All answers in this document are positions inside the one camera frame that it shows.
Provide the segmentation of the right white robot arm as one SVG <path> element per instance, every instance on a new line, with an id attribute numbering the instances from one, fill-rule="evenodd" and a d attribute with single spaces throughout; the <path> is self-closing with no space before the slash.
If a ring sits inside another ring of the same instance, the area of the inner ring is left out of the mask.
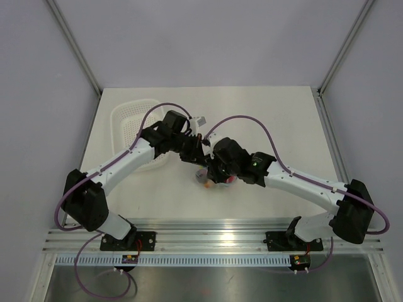
<path id="1" fill-rule="evenodd" d="M 246 184 L 285 191 L 324 209 L 322 214 L 297 216 L 291 221 L 284 240 L 292 249 L 334 235 L 349 243 L 363 243 L 374 210 L 361 181 L 329 182 L 294 172 L 272 155 L 248 153 L 229 137 L 209 135 L 206 144 L 210 147 L 207 175 L 214 183 L 236 177 Z"/>

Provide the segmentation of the red toy apple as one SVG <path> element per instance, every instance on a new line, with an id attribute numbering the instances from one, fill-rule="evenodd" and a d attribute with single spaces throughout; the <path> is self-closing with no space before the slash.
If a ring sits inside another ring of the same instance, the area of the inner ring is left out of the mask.
<path id="1" fill-rule="evenodd" d="M 236 182 L 237 177 L 236 176 L 230 176 L 228 179 L 225 180 L 226 184 L 232 184 L 233 182 Z"/>

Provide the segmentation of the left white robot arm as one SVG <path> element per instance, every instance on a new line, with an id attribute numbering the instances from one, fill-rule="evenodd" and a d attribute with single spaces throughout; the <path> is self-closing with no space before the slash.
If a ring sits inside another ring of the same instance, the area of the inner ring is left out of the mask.
<path id="1" fill-rule="evenodd" d="M 179 154 L 183 162 L 203 165 L 205 156 L 198 129 L 204 124 L 204 117 L 188 118 L 170 110 L 163 120 L 140 127 L 129 148 L 90 171 L 75 169 L 68 174 L 61 209 L 85 230 L 104 233 L 120 249 L 130 250 L 136 243 L 137 229 L 109 210 L 107 196 L 132 172 L 168 152 Z"/>

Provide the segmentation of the red cherry tomato sprig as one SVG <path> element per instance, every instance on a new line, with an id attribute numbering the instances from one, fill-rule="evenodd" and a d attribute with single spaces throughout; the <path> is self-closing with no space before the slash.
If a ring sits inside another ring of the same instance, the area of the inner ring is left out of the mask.
<path id="1" fill-rule="evenodd" d="M 211 182 L 207 176 L 206 169 L 200 169 L 196 172 L 196 180 L 198 181 L 198 183 L 203 184 L 205 188 L 211 187 Z"/>

